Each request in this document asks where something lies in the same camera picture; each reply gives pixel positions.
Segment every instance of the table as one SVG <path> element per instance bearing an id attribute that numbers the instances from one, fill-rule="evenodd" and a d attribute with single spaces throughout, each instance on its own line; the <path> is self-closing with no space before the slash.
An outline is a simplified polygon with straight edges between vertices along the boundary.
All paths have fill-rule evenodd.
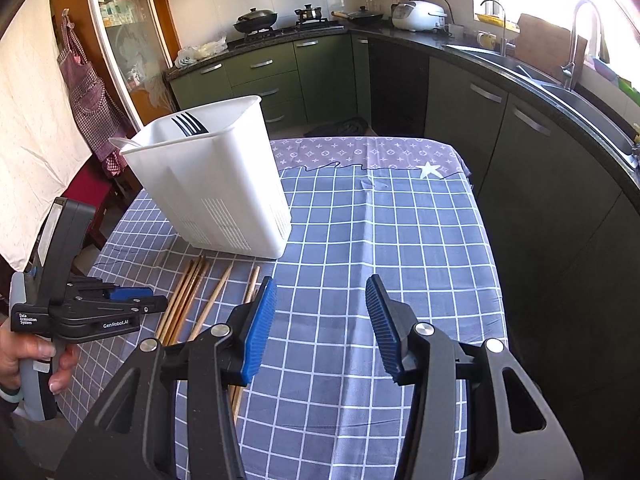
<path id="1" fill-rule="evenodd" d="M 291 208 L 292 232 L 277 261 L 206 252 L 212 269 L 188 314 L 185 340 L 229 261 L 234 270 L 208 324 L 241 302 L 252 265 L 278 283 L 262 367 L 244 391 L 237 432 L 248 478 L 391 479 L 411 404 L 382 366 L 364 301 L 382 277 L 393 299 L 451 338 L 506 342 L 497 272 L 466 178 L 450 146 L 428 139 L 327 137 L 272 142 Z M 143 190 L 110 236 L 91 275 L 169 295 L 189 259 L 182 240 Z M 82 345 L 60 405 L 77 428 L 136 344 L 139 333 Z M 178 476 L 188 478 L 186 385 L 178 386 Z M 462 476 L 462 383 L 454 477 Z"/>

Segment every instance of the cutting board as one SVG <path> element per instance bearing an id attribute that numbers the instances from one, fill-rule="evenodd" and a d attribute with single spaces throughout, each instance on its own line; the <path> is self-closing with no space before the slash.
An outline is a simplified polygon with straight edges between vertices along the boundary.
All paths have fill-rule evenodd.
<path id="1" fill-rule="evenodd" d="M 569 63 L 571 31 L 529 14 L 520 15 L 518 26 L 520 33 L 514 57 L 561 82 L 561 66 Z M 586 48 L 587 40 L 578 36 L 574 85 L 582 73 Z"/>

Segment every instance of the checkered apron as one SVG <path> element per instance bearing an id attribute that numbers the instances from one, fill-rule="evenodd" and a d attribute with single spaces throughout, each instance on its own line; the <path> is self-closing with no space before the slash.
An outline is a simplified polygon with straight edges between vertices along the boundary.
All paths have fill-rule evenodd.
<path id="1" fill-rule="evenodd" d="M 58 56 L 60 72 L 69 90 L 69 102 L 76 126 L 102 163 L 108 176 L 118 175 L 127 166 L 110 137 L 127 137 L 129 120 L 104 88 L 104 81 L 86 58 L 74 32 L 74 24 L 62 17 L 64 49 Z"/>

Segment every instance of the plastic bin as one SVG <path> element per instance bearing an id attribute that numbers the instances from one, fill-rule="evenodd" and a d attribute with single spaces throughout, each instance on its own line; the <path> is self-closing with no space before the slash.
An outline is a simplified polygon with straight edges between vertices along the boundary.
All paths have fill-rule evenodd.
<path id="1" fill-rule="evenodd" d="M 180 236 L 194 247 L 279 258 L 291 214 L 260 97 L 191 108 L 111 139 Z M 187 137 L 172 118 L 189 111 L 209 133 Z"/>

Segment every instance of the white star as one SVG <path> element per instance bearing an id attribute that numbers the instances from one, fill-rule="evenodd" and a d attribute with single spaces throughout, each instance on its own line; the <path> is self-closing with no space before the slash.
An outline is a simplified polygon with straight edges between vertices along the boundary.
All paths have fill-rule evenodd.
<path id="1" fill-rule="evenodd" d="M 437 171 L 440 168 L 440 166 L 437 164 L 435 166 L 432 166 L 427 162 L 424 166 L 416 166 L 416 168 L 420 168 L 422 170 L 420 178 L 427 178 L 427 176 L 429 176 L 430 174 L 434 174 L 438 178 L 443 178 L 443 176 Z"/>

